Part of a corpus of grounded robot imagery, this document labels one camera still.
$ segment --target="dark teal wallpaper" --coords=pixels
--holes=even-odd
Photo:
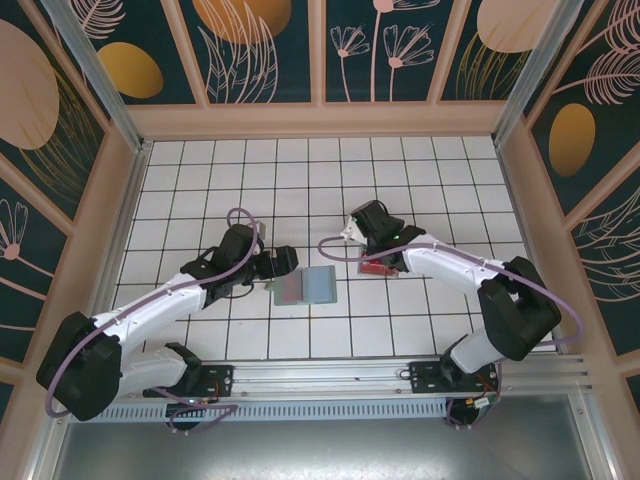
[[[616,353],[640,349],[640,169],[572,234]]]
[[[104,132],[22,9],[0,8],[0,154],[75,217]]]
[[[441,100],[506,100],[554,6],[472,0]]]
[[[124,103],[195,103],[159,0],[69,4]],[[46,17],[39,1],[38,5]]]
[[[13,385],[0,382],[0,425],[2,425],[2,418],[4,417],[4,412],[7,411],[7,406],[9,405],[9,398],[11,398],[11,392],[13,392]]]
[[[0,357],[24,360],[66,241],[0,179]]]
[[[425,101],[451,6],[328,0],[327,102]]]
[[[532,127],[568,214],[640,141],[640,13],[611,1]]]
[[[180,7],[211,103],[311,101],[307,0],[180,0]]]
[[[589,13],[589,10],[593,6],[594,1],[595,0],[584,0],[584,3],[582,4],[582,8],[580,8],[580,13],[578,14],[575,21],[573,22],[573,25],[571,26],[569,33],[565,37],[564,42],[562,42],[562,45],[558,49],[558,52],[556,53],[554,60],[549,65],[549,68],[547,68],[547,71],[545,72],[544,76],[542,77],[542,79],[540,79],[540,83],[538,84],[538,87],[533,92],[533,95],[531,95],[531,98],[529,99],[529,102],[527,103],[527,105],[524,107],[525,117],[529,116],[529,112],[538,101],[538,98],[540,98],[540,94],[542,93],[542,90],[547,85],[547,80],[549,75],[551,74],[551,72],[553,72],[556,69],[556,67],[558,66],[558,63],[560,63],[562,56],[567,51],[567,47],[573,40],[573,37],[575,36],[576,32],[580,28],[580,25],[582,24],[582,22],[584,21],[584,17],[586,17],[587,13]]]
[[[627,377],[627,386],[640,413],[640,374]]]

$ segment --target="flower illustration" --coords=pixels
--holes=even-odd
[[[383,13],[400,10],[421,10],[435,7],[440,0],[373,0],[373,7],[378,11],[376,24],[373,27],[373,47],[371,49],[371,101],[376,101],[376,52],[378,51],[378,31],[380,30],[380,17]]]
[[[428,50],[431,44],[429,27],[407,27],[398,37],[398,26],[384,29],[384,48],[391,67],[391,82],[389,86],[389,101],[393,101],[393,80],[397,68],[411,67],[433,61],[433,50]]]
[[[0,258],[15,260],[20,257],[20,243],[27,228],[29,210],[20,202],[16,202],[14,213],[11,213],[9,202],[0,200]]]
[[[347,87],[347,76],[344,71],[344,59],[361,55],[369,51],[369,44],[365,43],[366,37],[362,31],[362,27],[347,27],[344,32],[340,27],[333,27],[330,30],[333,46],[336,47],[338,56],[340,57],[340,66],[342,67],[342,83],[344,85],[344,93],[347,96],[347,102],[351,101],[349,96],[349,87]]]
[[[20,202],[16,202],[15,208],[12,211],[6,199],[3,198],[0,200],[0,260],[18,260],[39,273],[53,277],[52,273],[37,267],[20,256],[20,244],[24,238],[28,218],[29,209]],[[46,299],[45,295],[3,277],[0,277],[0,284],[43,301]],[[0,325],[0,327],[11,328],[13,330],[21,329],[18,327],[8,327],[6,325]]]
[[[440,0],[373,0],[373,6],[380,13],[389,13],[394,10],[420,10],[435,7],[439,3]]]

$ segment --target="enclosure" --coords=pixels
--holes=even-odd
[[[637,0],[3,2],[0,476],[640,476],[639,32]],[[451,428],[466,397],[401,372],[482,329],[481,305],[321,256],[370,200],[528,258],[584,333],[563,340],[562,309],[553,345],[503,362],[486,421]],[[334,266],[337,301],[283,306],[259,281],[140,344],[233,370],[238,410],[195,439],[140,392],[47,416],[63,319],[161,287],[235,207],[267,250]]]

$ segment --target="white tile floor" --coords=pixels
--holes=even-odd
[[[267,246],[294,246],[301,266],[317,266],[331,264],[317,242],[375,198],[471,253],[526,256],[488,137],[162,142],[153,147],[115,304],[218,244],[232,207],[267,225]],[[336,274],[336,304],[275,306],[259,284],[247,298],[180,319],[144,348],[179,341],[207,361],[441,354],[482,325],[476,298],[433,279],[363,278],[353,264],[336,265]]]

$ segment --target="robotic arm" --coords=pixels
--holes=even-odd
[[[294,248],[276,248],[272,257],[258,238],[253,255],[235,273],[212,283],[171,291],[171,287],[229,271],[247,255],[252,240],[252,228],[233,225],[219,247],[210,248],[184,265],[180,273],[161,288],[130,305],[93,318],[87,318],[80,312],[70,315],[60,325],[36,380],[49,388],[60,365],[76,345],[119,313],[139,305],[122,321],[88,343],[73,359],[58,383],[55,398],[79,420],[89,420],[99,415],[115,398],[152,387],[173,387],[169,390],[171,393],[188,396],[204,370],[196,355],[177,343],[167,344],[155,352],[132,352],[151,334],[176,319],[185,318],[221,298],[229,297],[234,286],[250,286],[254,280],[284,276],[298,266]],[[167,294],[157,295],[166,289],[169,289]]]
[[[405,227],[375,200],[351,213],[341,236],[366,245],[368,256],[383,253],[378,260],[387,267],[433,277],[479,298],[484,328],[458,340],[440,359],[440,373],[453,386],[502,358],[524,359],[560,323],[553,301],[509,278],[512,273],[544,287],[522,257],[500,262],[462,252],[418,227]]]

